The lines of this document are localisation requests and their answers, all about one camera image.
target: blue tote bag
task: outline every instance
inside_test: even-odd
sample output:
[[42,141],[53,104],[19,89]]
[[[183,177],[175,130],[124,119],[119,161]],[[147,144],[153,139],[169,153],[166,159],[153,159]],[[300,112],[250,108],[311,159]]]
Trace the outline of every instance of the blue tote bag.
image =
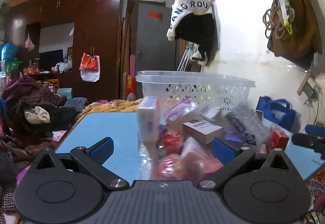
[[256,110],[264,112],[264,117],[282,128],[290,131],[296,111],[290,108],[286,99],[272,100],[268,96],[260,96]]

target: metal screw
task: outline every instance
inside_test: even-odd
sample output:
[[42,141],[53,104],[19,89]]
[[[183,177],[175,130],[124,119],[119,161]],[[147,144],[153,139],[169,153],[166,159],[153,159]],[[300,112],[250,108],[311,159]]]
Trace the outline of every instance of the metal screw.
[[110,185],[115,188],[121,188],[126,185],[126,181],[123,179],[114,179],[110,182]]
[[213,188],[216,186],[216,183],[212,180],[203,180],[200,182],[202,188]]

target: gray door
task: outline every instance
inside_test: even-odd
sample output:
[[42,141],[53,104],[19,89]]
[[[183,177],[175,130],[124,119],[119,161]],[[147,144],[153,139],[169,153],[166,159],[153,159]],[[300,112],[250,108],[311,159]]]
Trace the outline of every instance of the gray door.
[[175,69],[176,42],[166,36],[171,14],[171,8],[139,4],[136,71]]

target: black television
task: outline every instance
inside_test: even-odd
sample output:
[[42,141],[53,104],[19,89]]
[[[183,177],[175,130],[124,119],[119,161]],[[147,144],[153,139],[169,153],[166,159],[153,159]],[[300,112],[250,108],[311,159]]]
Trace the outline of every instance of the black television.
[[40,52],[39,57],[40,71],[51,71],[57,63],[63,62],[63,50]]

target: white laundry basket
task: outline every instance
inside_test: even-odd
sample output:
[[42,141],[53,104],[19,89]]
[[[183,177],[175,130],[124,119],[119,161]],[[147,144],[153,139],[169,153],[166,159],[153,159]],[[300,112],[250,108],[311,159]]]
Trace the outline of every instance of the white laundry basket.
[[246,103],[250,88],[255,87],[251,80],[196,72],[140,71],[136,81],[142,83],[143,96],[159,97],[163,113],[186,97],[230,111]]

